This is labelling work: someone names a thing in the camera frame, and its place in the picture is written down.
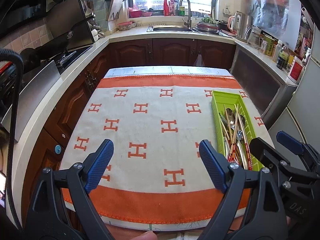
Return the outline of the grey cabinet appliance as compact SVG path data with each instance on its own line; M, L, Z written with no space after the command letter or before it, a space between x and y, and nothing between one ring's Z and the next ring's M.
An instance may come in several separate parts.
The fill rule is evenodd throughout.
M272 59L245 42L234 41L235 55L230 73L235 77L270 129L286 108L298 85L277 68Z

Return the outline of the black stove range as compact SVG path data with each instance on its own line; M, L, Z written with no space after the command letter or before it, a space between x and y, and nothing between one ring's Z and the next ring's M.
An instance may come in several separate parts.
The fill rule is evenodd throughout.
M72 50L65 49L64 51L55 54L50 52L48 49L43 50L42 46L36 49L26 48L20 53L24 64L23 74L39 72L52 61L54 61L59 73L61 74L90 48L92 48L92 46L85 46Z

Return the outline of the red white canister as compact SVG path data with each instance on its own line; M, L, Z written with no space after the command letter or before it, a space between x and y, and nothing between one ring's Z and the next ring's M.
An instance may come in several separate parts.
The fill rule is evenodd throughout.
M291 64L290 71L288 73L288 78L294 82L294 83L299 83L302 75L304 73L304 65L303 62L300 58L294 57L293 62Z

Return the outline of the orange beige H-pattern cloth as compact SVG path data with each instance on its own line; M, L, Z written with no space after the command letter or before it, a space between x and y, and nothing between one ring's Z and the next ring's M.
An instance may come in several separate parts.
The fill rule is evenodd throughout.
M217 145L212 92L219 114L245 104L254 135L271 142L257 109L229 75L143 75L102 79L71 135L61 169L85 160L105 139L114 154L90 192L107 224L177 231L206 226L222 193L199 155Z

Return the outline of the steel sink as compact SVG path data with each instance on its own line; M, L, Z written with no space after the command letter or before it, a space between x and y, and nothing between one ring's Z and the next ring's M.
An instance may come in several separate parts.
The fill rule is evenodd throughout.
M192 32L193 30L182 25L150 25L147 28L147 32L159 31Z

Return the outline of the cream chopstick red striped end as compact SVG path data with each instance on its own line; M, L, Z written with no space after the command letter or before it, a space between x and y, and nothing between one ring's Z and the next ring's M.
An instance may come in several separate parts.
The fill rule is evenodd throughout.
M244 129L244 124L242 122L241 115L239 114L239 107L238 106L237 106L237 118L239 120L239 125L240 125L240 128L241 128L242 137L243 137L243 141L244 141L244 145L245 145L247 166L248 166L249 170L252 170L253 169L253 165L252 165L251 153L250 153L250 150L249 150L249 145L248 145L248 141L247 141L247 137L246 137L246 133L245 133L245 129Z

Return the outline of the electric kettle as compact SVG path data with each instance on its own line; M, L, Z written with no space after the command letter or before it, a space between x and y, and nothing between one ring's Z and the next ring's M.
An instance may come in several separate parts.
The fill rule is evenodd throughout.
M246 41L252 30L253 17L243 12L236 11L228 19L228 29L236 34L236 38Z

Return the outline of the brown handled metal spoon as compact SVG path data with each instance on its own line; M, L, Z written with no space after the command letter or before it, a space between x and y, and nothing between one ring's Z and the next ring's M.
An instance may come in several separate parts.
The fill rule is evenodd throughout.
M243 115L238 114L238 119L239 119L238 121L239 130L237 132L237 136L238 136L238 139L244 143L247 141L246 133L245 133L245 118Z

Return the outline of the red bottle on windowsill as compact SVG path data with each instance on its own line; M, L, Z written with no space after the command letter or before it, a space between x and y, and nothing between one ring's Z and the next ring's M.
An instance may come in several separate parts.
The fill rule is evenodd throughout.
M163 14L164 14L164 16L169 16L168 0L164 0L164 2L163 2Z

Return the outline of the steel fork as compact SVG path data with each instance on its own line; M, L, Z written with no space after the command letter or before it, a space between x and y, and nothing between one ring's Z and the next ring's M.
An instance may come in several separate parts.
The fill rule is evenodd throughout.
M219 116L220 116L221 122L223 123L225 129L228 129L228 121L227 121L227 119L222 114L219 114Z

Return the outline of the white refrigerator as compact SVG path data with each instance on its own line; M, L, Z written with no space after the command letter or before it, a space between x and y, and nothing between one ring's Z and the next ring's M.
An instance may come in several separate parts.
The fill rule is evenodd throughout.
M311 55L298 88L283 113L269 129L275 149L290 161L292 167L302 170L305 167L299 156L277 142L276 135L284 131L319 151L319 79L319 29L315 27Z

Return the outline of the glass jar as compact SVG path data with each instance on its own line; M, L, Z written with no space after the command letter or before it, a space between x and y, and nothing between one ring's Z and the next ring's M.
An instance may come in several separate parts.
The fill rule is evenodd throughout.
M260 48L260 38L261 34L261 29L255 26L250 26L247 28L246 33L245 33L245 40L248 45L255 49Z

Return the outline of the large steel spoon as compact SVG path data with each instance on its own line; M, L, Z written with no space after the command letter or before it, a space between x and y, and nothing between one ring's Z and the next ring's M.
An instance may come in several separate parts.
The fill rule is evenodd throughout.
M226 109L226 119L229 122L231 129L235 128L235 115L230 108Z

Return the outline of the lime green plastic tray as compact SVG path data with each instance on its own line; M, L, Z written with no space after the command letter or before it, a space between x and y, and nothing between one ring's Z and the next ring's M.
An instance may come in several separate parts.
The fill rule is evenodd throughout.
M249 150L255 131L242 97L217 90L211 95L217 151L230 163L259 171L263 165Z

